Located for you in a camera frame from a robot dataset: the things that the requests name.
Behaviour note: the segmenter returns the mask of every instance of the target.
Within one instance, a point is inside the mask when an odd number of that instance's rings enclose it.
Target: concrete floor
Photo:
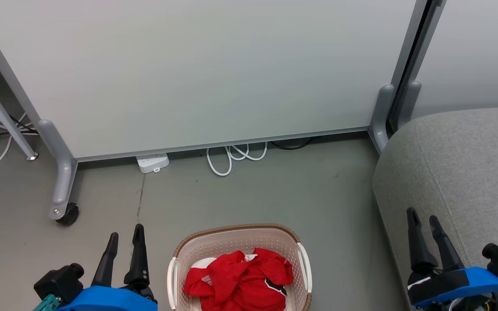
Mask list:
[[[113,285],[121,286],[138,222],[161,310],[170,308],[166,269],[183,238],[255,222],[283,224],[301,238],[313,269],[312,311],[407,309],[372,195],[377,155],[365,136],[271,148],[260,162],[235,162],[225,178],[210,171],[204,150],[170,154],[157,174],[143,175],[133,158],[81,164],[72,194],[81,214],[69,228],[48,218],[55,162],[39,138],[28,139],[36,161],[13,143],[0,163],[0,310],[33,309],[34,283],[72,262],[89,285],[111,232],[120,235]],[[223,149],[213,153],[225,171]]]

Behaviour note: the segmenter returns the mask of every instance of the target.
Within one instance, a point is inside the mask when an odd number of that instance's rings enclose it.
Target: red shirt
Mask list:
[[[206,268],[191,268],[184,292],[200,298],[203,311],[284,311],[284,286],[293,283],[291,263],[279,254],[255,248],[245,261],[236,251]]]

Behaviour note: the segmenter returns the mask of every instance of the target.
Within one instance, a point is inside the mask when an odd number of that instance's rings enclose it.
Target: robotic arm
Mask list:
[[[43,301],[34,311],[157,311],[157,302],[149,288],[149,267],[144,226],[136,225],[134,250],[126,284],[112,288],[112,268],[118,250],[118,234],[113,232],[103,252],[91,287],[83,288],[79,279],[83,268],[77,263],[49,271],[34,285]]]
[[[407,209],[411,270],[408,294],[411,304],[427,311],[498,311],[498,246],[487,244],[483,256],[488,268],[465,268],[435,216],[429,218],[431,234],[441,256],[442,269],[429,252],[415,209]]]

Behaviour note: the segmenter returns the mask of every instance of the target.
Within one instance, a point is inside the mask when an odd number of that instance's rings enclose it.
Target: teal connector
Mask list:
[[[48,295],[41,303],[34,308],[34,311],[55,311],[61,303],[54,295]]]

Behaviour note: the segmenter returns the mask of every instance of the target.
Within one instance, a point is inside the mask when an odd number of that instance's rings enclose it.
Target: whiteboard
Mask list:
[[[0,0],[75,158],[366,127],[415,0]]]
[[[498,1],[447,0],[416,79],[413,118],[498,107]]]

